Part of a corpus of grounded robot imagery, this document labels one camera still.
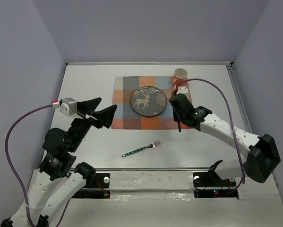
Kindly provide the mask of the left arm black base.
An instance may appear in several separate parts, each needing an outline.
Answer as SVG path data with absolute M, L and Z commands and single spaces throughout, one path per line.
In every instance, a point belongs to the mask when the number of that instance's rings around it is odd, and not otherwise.
M 89 181 L 78 190 L 73 199 L 109 199 L 110 198 L 110 172 L 97 172 L 95 179 Z

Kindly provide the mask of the checkered orange blue cloth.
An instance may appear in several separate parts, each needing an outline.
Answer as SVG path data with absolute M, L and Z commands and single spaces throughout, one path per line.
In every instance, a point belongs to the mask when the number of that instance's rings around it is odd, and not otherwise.
M 129 76 L 116 77 L 112 103 L 117 105 L 114 115 L 113 129 L 128 130 L 176 130 L 177 123 L 173 120 L 173 112 L 170 103 L 158 116 L 141 116 L 133 109 L 131 98 L 133 93 L 146 86 L 161 89 L 166 98 L 171 97 L 174 85 L 172 76 Z

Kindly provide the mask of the pink mug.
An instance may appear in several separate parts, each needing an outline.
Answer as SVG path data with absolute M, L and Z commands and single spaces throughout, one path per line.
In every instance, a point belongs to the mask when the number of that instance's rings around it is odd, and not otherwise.
M 172 76 L 171 84 L 173 86 L 178 85 L 179 83 L 185 81 L 188 77 L 188 72 L 183 68 L 177 68 Z

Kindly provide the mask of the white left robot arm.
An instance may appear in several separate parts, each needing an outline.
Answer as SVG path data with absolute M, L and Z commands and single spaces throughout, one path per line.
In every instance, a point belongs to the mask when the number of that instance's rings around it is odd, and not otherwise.
M 96 111 L 101 100 L 98 97 L 77 102 L 72 98 L 64 98 L 29 111 L 12 124 L 5 138 L 5 155 L 22 188 L 24 202 L 12 217 L 2 221 L 2 227 L 48 227 L 56 213 L 61 208 L 67 208 L 76 192 L 93 183 L 101 190 L 104 189 L 96 177 L 96 169 L 88 163 L 79 163 L 74 171 L 70 172 L 76 160 L 73 153 L 90 128 L 110 128 L 112 125 L 117 105 Z M 59 109 L 61 113 L 73 117 L 74 120 L 66 131 L 59 128 L 47 131 L 43 143 L 46 155 L 37 169 L 33 184 L 26 188 L 10 158 L 9 137 L 21 120 L 46 108 Z

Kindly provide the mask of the spoon with green handle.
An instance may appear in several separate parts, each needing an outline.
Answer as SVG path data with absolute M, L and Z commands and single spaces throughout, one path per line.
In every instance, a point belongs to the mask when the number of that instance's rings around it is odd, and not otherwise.
M 180 122 L 180 120 L 178 120 L 178 130 L 179 130 L 179 132 L 181 132 L 181 122 Z

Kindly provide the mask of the grey reindeer plate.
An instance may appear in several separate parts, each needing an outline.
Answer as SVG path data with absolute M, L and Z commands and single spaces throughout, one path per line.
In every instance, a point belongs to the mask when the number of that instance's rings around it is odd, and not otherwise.
M 133 110 L 145 117 L 154 117 L 161 114 L 167 105 L 165 93 L 153 86 L 138 88 L 131 97 Z

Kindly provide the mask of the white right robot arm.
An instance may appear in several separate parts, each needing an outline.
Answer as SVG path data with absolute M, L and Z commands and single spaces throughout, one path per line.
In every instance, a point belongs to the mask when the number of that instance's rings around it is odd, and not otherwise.
M 211 110 L 203 106 L 195 108 L 184 94 L 172 96 L 169 102 L 176 122 L 209 134 L 238 151 L 238 159 L 218 160 L 211 165 L 210 175 L 222 180 L 247 176 L 257 183 L 264 183 L 280 163 L 272 136 L 258 136 L 232 127 Z

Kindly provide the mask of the fork with green handle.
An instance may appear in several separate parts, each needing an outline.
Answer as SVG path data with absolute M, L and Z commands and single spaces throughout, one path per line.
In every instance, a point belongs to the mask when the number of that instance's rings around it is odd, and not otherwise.
M 158 146 L 160 146 L 160 145 L 161 145 L 161 141 L 160 141 L 160 140 L 157 140 L 157 141 L 155 141 L 155 142 L 153 142 L 153 143 L 151 143 L 151 144 L 149 144 L 149 145 L 147 145 L 147 146 L 145 146 L 145 147 L 141 147 L 141 148 L 135 149 L 135 150 L 133 150 L 133 151 L 130 151 L 130 152 L 128 152 L 128 153 L 125 153 L 125 154 L 123 154 L 121 157 L 122 157 L 122 158 L 125 158 L 125 157 L 128 157 L 128 156 L 130 156 L 130 155 L 133 155 L 133 154 L 136 154 L 136 153 L 138 153 L 138 152 L 141 152 L 141 151 L 143 151 L 143 150 L 150 149 L 150 148 L 155 148 L 155 147 L 158 147 Z

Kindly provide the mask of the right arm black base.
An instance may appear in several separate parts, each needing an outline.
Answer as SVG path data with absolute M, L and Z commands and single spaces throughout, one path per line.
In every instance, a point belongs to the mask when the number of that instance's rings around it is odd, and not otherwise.
M 239 198 L 236 183 L 222 180 L 216 174 L 208 172 L 193 173 L 194 197 L 200 198 Z

